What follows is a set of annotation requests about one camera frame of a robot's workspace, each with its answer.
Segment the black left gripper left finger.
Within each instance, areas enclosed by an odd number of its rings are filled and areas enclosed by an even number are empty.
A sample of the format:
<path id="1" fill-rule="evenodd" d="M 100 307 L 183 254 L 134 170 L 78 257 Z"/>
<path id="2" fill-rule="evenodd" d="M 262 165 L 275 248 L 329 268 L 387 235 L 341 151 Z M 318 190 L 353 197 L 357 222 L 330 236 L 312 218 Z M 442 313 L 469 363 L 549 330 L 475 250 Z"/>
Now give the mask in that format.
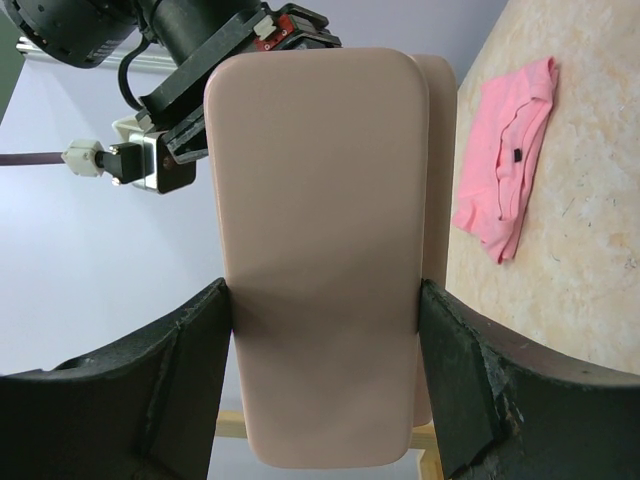
<path id="1" fill-rule="evenodd" d="M 1 380 L 5 479 L 203 479 L 232 330 L 216 280 L 173 312 L 51 370 Z"/>

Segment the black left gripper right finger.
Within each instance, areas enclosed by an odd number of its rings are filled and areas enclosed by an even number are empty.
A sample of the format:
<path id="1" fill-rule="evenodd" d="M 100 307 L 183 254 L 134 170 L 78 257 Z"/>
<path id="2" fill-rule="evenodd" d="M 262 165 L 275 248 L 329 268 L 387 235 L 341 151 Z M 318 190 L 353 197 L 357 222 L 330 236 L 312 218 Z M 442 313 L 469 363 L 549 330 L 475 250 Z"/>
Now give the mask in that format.
<path id="1" fill-rule="evenodd" d="M 637 375 L 545 347 L 430 280 L 419 336 L 445 478 L 638 478 Z"/>

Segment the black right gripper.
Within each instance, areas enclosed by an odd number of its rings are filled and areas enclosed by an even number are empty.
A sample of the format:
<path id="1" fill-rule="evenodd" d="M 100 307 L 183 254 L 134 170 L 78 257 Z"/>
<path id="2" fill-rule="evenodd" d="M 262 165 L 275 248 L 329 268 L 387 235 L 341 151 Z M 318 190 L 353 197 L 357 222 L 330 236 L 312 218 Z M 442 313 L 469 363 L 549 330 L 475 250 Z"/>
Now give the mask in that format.
<path id="1" fill-rule="evenodd" d="M 144 36 L 169 53 L 176 69 L 136 115 L 146 133 L 159 133 L 173 161 L 207 155 L 204 90 L 214 69 L 239 54 L 340 48 L 329 20 L 294 3 L 263 1 L 142 1 Z"/>

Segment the pink glasses case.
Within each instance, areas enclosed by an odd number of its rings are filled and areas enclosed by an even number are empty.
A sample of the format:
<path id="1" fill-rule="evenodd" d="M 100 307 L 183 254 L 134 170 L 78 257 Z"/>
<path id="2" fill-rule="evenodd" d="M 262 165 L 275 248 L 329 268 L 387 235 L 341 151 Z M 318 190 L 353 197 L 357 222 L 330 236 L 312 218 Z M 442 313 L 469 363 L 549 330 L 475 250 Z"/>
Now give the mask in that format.
<path id="1" fill-rule="evenodd" d="M 204 95 L 244 415 L 429 415 L 421 281 L 446 276 L 457 81 L 386 48 L 249 53 Z"/>

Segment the wooden clothes rack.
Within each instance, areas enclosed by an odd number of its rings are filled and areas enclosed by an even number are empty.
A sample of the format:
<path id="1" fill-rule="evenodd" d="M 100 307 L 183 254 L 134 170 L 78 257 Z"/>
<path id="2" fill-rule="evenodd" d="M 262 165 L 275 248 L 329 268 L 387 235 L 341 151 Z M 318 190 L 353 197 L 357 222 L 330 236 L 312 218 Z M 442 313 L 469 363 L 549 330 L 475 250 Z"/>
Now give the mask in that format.
<path id="1" fill-rule="evenodd" d="M 443 479 L 443 466 L 434 425 L 412 427 L 402 413 L 380 415 L 304 413 L 299 420 L 289 411 L 270 417 L 262 411 L 248 415 L 220 411 L 215 435 L 246 438 L 260 460 L 291 468 L 370 467 L 394 462 L 408 449 L 422 452 L 421 479 Z"/>

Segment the pink folded t-shirt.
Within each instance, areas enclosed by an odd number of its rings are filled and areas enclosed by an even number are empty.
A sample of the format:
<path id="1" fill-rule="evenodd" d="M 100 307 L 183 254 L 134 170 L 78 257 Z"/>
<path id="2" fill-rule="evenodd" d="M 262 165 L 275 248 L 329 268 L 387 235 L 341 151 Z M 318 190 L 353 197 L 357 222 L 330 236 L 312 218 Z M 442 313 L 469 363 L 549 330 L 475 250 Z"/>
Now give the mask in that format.
<path id="1" fill-rule="evenodd" d="M 452 224 L 475 236 L 497 264 L 517 251 L 558 80 L 549 56 L 481 88 Z"/>

